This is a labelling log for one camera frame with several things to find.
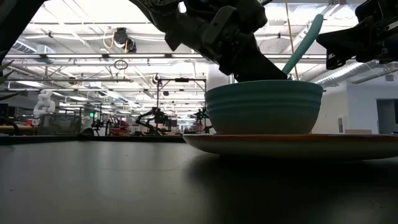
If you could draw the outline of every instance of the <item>table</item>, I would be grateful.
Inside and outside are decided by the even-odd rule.
[[[0,223],[397,222],[397,159],[272,161],[184,143],[0,146]]]
[[[33,130],[32,126],[19,126],[18,125],[18,128],[21,131],[31,131],[31,130]],[[13,131],[13,130],[15,130],[15,128],[13,126],[0,126],[0,131]]]

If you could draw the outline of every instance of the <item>teal bowl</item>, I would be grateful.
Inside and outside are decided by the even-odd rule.
[[[217,134],[308,134],[322,94],[314,83],[266,80],[220,86],[205,99]]]

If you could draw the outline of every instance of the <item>metal frame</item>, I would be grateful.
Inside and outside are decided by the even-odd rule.
[[[162,85],[162,88],[159,88],[159,87],[160,87],[161,81],[166,81],[166,83],[164,83],[164,84]],[[169,84],[170,82],[180,82],[180,83],[195,82],[196,84],[198,84],[197,81],[203,81],[203,82],[205,83],[205,88],[204,88],[204,89],[203,89],[202,87],[200,87],[200,88],[202,89],[202,91],[204,91],[204,92],[206,93],[206,90],[207,90],[207,82],[206,82],[206,80],[204,80],[204,79],[196,79],[196,78],[160,78],[160,79],[158,79],[158,80],[157,80],[157,83],[156,83],[156,87],[157,87],[157,91],[156,91],[156,94],[157,94],[157,97],[156,97],[156,107],[159,108],[159,92],[160,92],[160,90],[163,90],[163,88],[164,88],[167,84]]]
[[[132,91],[132,92],[157,92],[159,90],[157,89],[68,89],[68,88],[59,88],[59,89],[54,89],[54,88],[5,88],[7,91],[42,91],[42,90],[50,90],[50,91],[76,91],[76,92],[88,92],[88,91],[115,91],[115,92],[124,92],[124,91]],[[202,91],[201,89],[165,89],[163,91],[169,91],[169,92],[178,92],[178,91],[188,91],[188,92],[193,92],[193,91]]]

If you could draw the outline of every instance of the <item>orange plate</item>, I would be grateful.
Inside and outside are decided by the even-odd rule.
[[[347,134],[184,135],[191,146],[214,154],[278,159],[384,159],[398,156],[398,136]]]

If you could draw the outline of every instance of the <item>cable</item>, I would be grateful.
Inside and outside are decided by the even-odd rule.
[[[292,26],[290,25],[289,19],[289,9],[287,7],[287,0],[285,0],[285,8],[286,8],[286,16],[287,16],[287,25],[289,26],[289,36],[290,36],[290,45],[292,47],[292,54],[294,54],[294,45],[293,45],[293,37],[292,37]],[[297,72],[297,66],[294,66],[294,71],[296,73],[296,79],[299,81],[299,73]]]
[[[388,72],[390,73],[390,75],[392,75],[396,80],[398,80],[398,78],[391,72],[390,68],[388,68],[386,65],[384,65],[385,68],[388,70]]]
[[[104,32],[104,37],[103,37],[103,39],[102,39],[102,41],[103,41],[103,43],[104,43],[104,46],[105,46],[107,49],[111,49],[111,48],[113,47],[113,42],[114,42],[114,32],[113,32],[113,35],[112,35],[112,44],[111,44],[111,46],[106,45],[105,36],[106,36],[106,32]]]

